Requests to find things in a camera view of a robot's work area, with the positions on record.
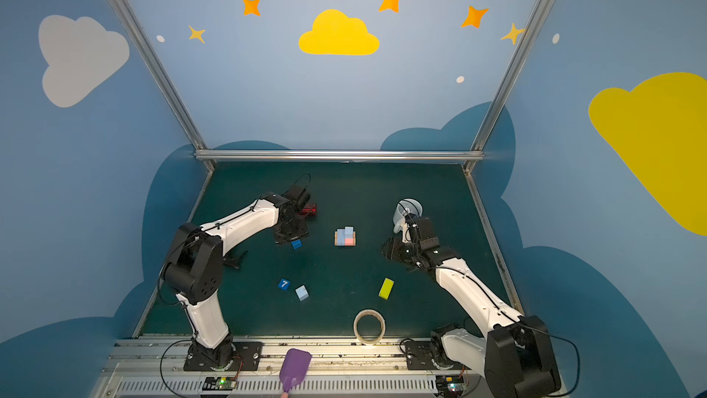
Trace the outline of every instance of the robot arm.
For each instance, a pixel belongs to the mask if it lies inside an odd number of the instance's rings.
[[[220,220],[182,225],[165,261],[165,282],[177,291],[194,332],[192,352],[211,368],[228,368],[233,361],[231,333],[221,314],[218,287],[224,275],[224,256],[237,244],[263,229],[274,228],[278,244],[306,237],[303,209],[309,193],[293,185],[285,193],[263,194],[251,205]]]
[[[432,332],[430,356],[440,369],[455,361],[484,376],[495,398],[541,398],[561,387],[547,328],[505,304],[451,247],[440,246],[427,217],[408,215],[402,238],[383,245],[386,258],[427,270],[482,332],[450,324]]]

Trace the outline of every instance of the table surface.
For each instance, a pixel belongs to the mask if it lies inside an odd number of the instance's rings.
[[[418,200],[433,222],[442,245],[454,247],[474,273],[508,303],[499,270],[459,165],[401,163],[219,163],[194,215],[201,224],[231,214],[266,191],[282,194],[303,173],[317,217],[309,236],[294,250],[276,245],[270,229],[260,231],[234,251],[248,251],[239,271],[224,268],[218,299],[234,335],[353,336],[363,309],[385,319],[386,336],[428,337],[449,323],[463,324],[467,314],[431,277],[432,273],[384,259],[380,247],[393,234],[397,201]],[[334,246],[337,228],[353,226],[356,246]],[[394,281],[388,300],[378,296],[385,278]],[[291,288],[278,288],[280,279]],[[306,286],[299,301],[295,289]],[[175,297],[163,287],[166,301]],[[472,320],[467,329],[480,335]],[[380,331],[374,317],[359,323],[363,335]],[[189,334],[179,306],[157,299],[143,334]]]

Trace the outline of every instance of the tape roll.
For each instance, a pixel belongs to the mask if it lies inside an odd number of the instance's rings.
[[[380,322],[380,335],[378,335],[374,339],[368,339],[368,338],[363,338],[359,333],[358,333],[358,321],[362,318],[365,317],[366,315],[373,315],[378,319]],[[381,315],[378,311],[373,310],[373,309],[364,309],[356,315],[356,318],[353,320],[353,333],[356,335],[356,339],[359,340],[363,344],[367,344],[368,346],[377,344],[379,341],[383,339],[383,335],[385,335],[385,320],[383,319],[383,315]]]

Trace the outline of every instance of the light blue block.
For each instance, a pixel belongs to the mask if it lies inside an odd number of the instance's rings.
[[[344,230],[343,229],[337,229],[337,246],[344,246],[346,242],[344,242]]]

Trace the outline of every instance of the purple dustpan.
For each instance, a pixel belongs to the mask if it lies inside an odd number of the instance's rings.
[[[302,383],[307,375],[309,362],[312,360],[312,354],[297,349],[290,349],[285,355],[285,361],[280,369],[280,381],[282,382],[283,397],[287,397],[288,392],[293,387]]]

